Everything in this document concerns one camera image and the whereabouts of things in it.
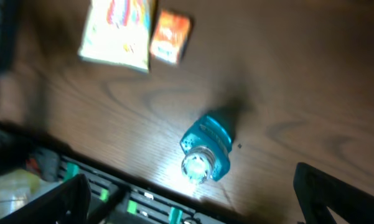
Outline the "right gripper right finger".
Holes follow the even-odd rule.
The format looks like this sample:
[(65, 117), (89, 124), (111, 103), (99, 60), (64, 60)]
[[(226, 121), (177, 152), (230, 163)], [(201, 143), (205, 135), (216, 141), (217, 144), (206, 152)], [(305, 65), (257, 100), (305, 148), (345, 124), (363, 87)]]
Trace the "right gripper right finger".
[(306, 223), (335, 223), (333, 210), (348, 223), (374, 223), (374, 196), (304, 162), (293, 187)]

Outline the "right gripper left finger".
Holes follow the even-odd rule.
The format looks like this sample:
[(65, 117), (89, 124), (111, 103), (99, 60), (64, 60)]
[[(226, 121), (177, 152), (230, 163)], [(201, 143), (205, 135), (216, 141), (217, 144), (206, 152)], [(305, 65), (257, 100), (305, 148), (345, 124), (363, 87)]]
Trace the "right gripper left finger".
[(78, 174), (0, 218), (0, 224), (87, 223), (90, 197), (86, 176)]

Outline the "teal Listerine mouthwash bottle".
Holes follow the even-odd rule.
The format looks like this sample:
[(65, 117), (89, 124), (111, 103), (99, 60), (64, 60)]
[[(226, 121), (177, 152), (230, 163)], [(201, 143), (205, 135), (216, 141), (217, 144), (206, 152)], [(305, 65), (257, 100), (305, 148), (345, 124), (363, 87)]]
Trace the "teal Listerine mouthwash bottle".
[(219, 181), (230, 170), (229, 153), (235, 139), (235, 117), (224, 107), (210, 110), (186, 130), (180, 140), (185, 155), (184, 177), (193, 184)]

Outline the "yellow snack bag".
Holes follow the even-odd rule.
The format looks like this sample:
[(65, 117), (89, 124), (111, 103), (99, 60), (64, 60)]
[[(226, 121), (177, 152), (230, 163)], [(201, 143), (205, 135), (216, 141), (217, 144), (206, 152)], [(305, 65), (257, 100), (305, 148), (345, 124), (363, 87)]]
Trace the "yellow snack bag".
[(92, 0), (78, 55), (147, 73), (156, 0)]

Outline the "small orange snack packet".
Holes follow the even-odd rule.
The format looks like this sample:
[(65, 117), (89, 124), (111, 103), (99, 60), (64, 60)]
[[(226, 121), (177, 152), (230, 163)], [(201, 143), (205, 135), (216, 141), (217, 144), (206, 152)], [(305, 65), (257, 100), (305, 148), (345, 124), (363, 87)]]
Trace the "small orange snack packet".
[(177, 65), (192, 29), (189, 17), (172, 11), (162, 10), (149, 48), (150, 54), (159, 60)]

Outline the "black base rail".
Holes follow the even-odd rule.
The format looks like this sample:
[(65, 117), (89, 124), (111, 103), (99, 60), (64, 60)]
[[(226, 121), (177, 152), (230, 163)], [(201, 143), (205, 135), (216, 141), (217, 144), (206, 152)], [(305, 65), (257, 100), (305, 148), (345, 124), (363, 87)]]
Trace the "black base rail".
[(87, 177), (91, 189), (91, 205), (103, 205), (119, 189), (127, 187), (125, 197), (116, 206), (116, 213), (126, 212), (147, 223), (170, 223), (171, 213), (178, 211), (179, 223), (239, 223), (237, 215), (209, 203), (199, 204), (171, 191), (124, 174), (83, 156), (47, 133), (33, 131), (16, 124), (0, 122), (0, 147), (14, 147), (27, 142), (31, 157), (49, 179), (64, 180), (69, 171)]

